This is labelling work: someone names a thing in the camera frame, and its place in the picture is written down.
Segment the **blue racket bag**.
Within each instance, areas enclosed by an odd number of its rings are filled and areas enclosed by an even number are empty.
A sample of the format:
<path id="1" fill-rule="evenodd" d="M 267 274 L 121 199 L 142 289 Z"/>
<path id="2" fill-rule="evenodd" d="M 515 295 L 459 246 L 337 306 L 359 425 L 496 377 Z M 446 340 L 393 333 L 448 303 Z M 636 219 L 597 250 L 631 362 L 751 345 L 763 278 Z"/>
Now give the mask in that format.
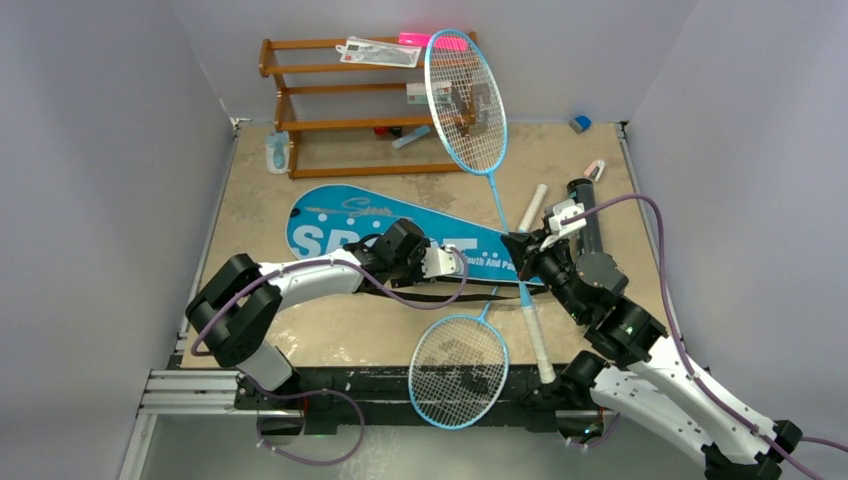
<path id="1" fill-rule="evenodd" d="M 298 259 L 351 251 L 400 288 L 434 281 L 514 286 L 500 231 L 361 187 L 330 184 L 290 209 L 286 241 Z"/>

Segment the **blue racket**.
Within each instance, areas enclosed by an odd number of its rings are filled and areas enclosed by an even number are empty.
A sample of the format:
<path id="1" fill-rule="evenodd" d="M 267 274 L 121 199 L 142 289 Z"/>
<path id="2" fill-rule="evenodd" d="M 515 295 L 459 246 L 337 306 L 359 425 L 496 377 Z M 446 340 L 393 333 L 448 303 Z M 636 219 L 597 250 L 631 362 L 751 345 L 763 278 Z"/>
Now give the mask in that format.
<path id="1" fill-rule="evenodd" d="M 488 321 L 488 301 L 476 315 L 456 314 L 430 326 L 408 369 L 411 404 L 427 423 L 469 427 L 497 402 L 508 378 L 509 352 Z"/>
<path id="2" fill-rule="evenodd" d="M 468 48 L 451 51 L 430 43 L 425 52 L 424 71 L 433 125 L 446 151 L 464 171 L 487 178 L 503 227 L 507 226 L 495 172 L 508 149 L 508 124 L 503 101 L 492 70 L 472 38 L 455 29 L 439 35 L 463 37 Z M 434 82 L 450 82 L 448 103 L 437 103 Z"/>

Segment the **black shuttlecock tube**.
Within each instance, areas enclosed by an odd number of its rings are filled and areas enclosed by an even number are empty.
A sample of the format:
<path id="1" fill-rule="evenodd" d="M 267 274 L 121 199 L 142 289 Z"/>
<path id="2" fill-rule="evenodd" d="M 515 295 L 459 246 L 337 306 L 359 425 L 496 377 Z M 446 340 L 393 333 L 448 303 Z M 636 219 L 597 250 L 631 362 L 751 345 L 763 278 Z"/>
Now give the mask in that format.
<path id="1" fill-rule="evenodd" d="M 583 205 L 588 211 L 596 206 L 594 183 L 586 178 L 572 180 L 567 184 L 568 197 Z M 579 231 L 576 251 L 578 256 L 603 251 L 603 241 L 598 216 L 585 218 L 586 225 Z"/>

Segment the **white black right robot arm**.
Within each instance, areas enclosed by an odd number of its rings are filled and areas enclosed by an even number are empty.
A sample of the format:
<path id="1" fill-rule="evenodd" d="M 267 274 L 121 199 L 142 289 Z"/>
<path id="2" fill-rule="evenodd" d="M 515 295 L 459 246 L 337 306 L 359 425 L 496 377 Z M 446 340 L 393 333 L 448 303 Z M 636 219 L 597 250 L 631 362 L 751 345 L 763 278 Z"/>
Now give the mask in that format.
<path id="1" fill-rule="evenodd" d="M 777 479 L 802 432 L 746 406 L 696 365 L 686 366 L 668 330 L 625 296 L 627 276 L 603 251 L 572 256 L 568 240 L 542 245 L 543 230 L 501 241 L 519 278 L 536 277 L 584 327 L 591 351 L 562 374 L 576 407 L 611 408 L 677 447 L 708 479 Z"/>

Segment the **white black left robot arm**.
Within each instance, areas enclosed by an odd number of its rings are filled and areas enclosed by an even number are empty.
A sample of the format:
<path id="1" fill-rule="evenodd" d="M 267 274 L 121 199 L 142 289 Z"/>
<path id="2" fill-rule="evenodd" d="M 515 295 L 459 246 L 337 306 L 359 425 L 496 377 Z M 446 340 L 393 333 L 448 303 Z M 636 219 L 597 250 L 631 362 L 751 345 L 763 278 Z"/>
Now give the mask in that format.
<path id="1" fill-rule="evenodd" d="M 230 257 L 188 303 L 185 317 L 217 364 L 234 367 L 259 385 L 272 408 L 298 395 L 295 368 L 266 339 L 276 314 L 331 295 L 374 292 L 421 271 L 427 242 L 408 219 L 392 223 L 372 244 L 345 245 L 326 255 L 280 264 Z"/>

